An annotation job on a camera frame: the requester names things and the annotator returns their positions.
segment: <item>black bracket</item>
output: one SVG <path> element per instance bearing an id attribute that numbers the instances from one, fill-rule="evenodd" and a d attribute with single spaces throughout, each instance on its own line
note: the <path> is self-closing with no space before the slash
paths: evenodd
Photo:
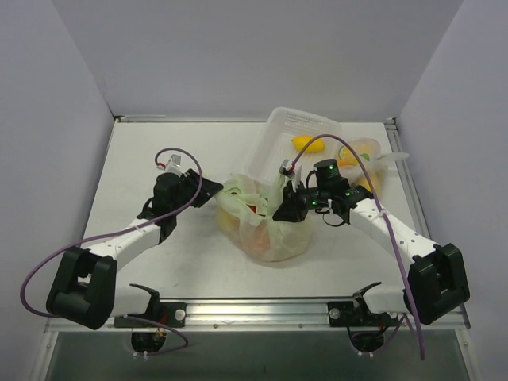
<path id="1" fill-rule="evenodd" d="M 91 275 L 90 282 L 79 279 Z M 96 256 L 76 246 L 65 251 L 49 291 L 46 309 L 51 314 L 98 329 L 114 306 L 117 261 Z"/>
<path id="2" fill-rule="evenodd" d="M 397 319 L 389 314 L 365 314 L 355 301 L 328 302 L 328 322 L 330 327 L 380 327 L 395 326 Z"/>
<path id="3" fill-rule="evenodd" d="M 468 278 L 462 253 L 453 244 L 436 249 L 427 256 L 415 256 L 407 276 L 418 315 L 428 325 L 469 300 Z M 404 303 L 412 313 L 404 291 Z"/>
<path id="4" fill-rule="evenodd" d="M 158 305 L 157 318 L 146 317 L 148 320 L 155 320 L 171 328 L 185 327 L 187 316 L 187 304 L 184 302 L 161 302 Z M 134 321 L 122 316 L 115 317 L 113 326 L 115 328 L 150 328 L 153 325 Z"/>

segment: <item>clear plastic container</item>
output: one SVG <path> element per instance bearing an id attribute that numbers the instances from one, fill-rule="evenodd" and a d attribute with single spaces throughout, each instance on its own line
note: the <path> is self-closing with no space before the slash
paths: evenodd
<path id="1" fill-rule="evenodd" d="M 245 168 L 245 174 L 262 184 L 271 185 L 279 173 L 280 164 L 285 159 L 293 160 L 298 154 L 292 143 L 294 137 L 316 136 L 321 133 L 340 135 L 341 131 L 341 124 L 336 121 L 299 110 L 278 107 L 268 118 L 263 135 Z M 337 157 L 338 146 L 338 141 L 325 139 L 324 151 L 305 153 L 298 161 L 302 166 L 302 173 L 311 171 L 313 165 L 320 160 Z"/>

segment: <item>metal bracket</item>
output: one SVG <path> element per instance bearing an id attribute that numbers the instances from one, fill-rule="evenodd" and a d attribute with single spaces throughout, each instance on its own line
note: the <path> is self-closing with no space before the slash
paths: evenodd
<path id="1" fill-rule="evenodd" d="M 185 327 L 187 316 L 187 304 L 184 302 L 161 302 L 161 319 L 158 321 L 171 328 Z M 113 323 L 114 328 L 152 328 L 150 324 L 130 320 L 127 317 L 116 317 Z"/>

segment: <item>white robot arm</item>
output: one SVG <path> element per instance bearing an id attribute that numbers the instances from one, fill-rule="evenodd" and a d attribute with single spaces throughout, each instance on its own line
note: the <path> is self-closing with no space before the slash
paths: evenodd
<path id="1" fill-rule="evenodd" d="M 179 157 L 172 156 L 171 160 L 179 162 Z M 189 202 L 198 189 L 199 175 L 192 170 L 180 173 L 171 160 L 157 177 L 153 197 L 127 226 L 130 233 L 63 253 L 46 302 L 49 313 L 91 329 L 100 328 L 110 316 L 134 314 L 152 321 L 161 319 L 164 310 L 157 291 L 137 284 L 118 287 L 116 276 L 134 258 L 169 237 L 176 227 L 176 215 L 162 216 Z M 191 205 L 201 207 L 221 189 L 221 184 L 202 179 L 201 190 Z"/>

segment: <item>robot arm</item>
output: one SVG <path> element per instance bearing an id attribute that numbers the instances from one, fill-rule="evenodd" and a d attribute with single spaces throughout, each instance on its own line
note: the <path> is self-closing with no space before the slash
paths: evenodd
<path id="1" fill-rule="evenodd" d="M 302 221 L 309 210 L 334 213 L 355 226 L 394 256 L 393 244 L 382 214 L 389 216 L 396 245 L 421 323 L 431 324 L 469 299 L 469 287 L 462 254 L 453 244 L 441 247 L 420 236 L 387 210 L 379 212 L 372 193 L 362 186 L 350 187 L 334 159 L 314 165 L 317 187 L 305 188 L 299 180 L 287 183 L 283 202 L 274 220 Z M 291 177 L 284 165 L 281 172 Z M 375 283 L 353 295 L 359 314 L 411 312 L 406 291 L 401 287 Z"/>
<path id="2" fill-rule="evenodd" d="M 91 329 L 100 328 L 110 316 L 125 314 L 160 320 L 159 293 L 137 284 L 118 287 L 116 276 L 134 258 L 171 235 L 176 215 L 162 216 L 183 206 L 198 189 L 199 175 L 192 170 L 180 173 L 172 160 L 179 161 L 179 157 L 172 156 L 166 171 L 157 177 L 153 197 L 125 228 L 132 231 L 89 248 L 72 247 L 63 254 L 46 302 L 48 312 Z M 203 179 L 191 205 L 201 207 L 221 189 L 221 184 Z"/>

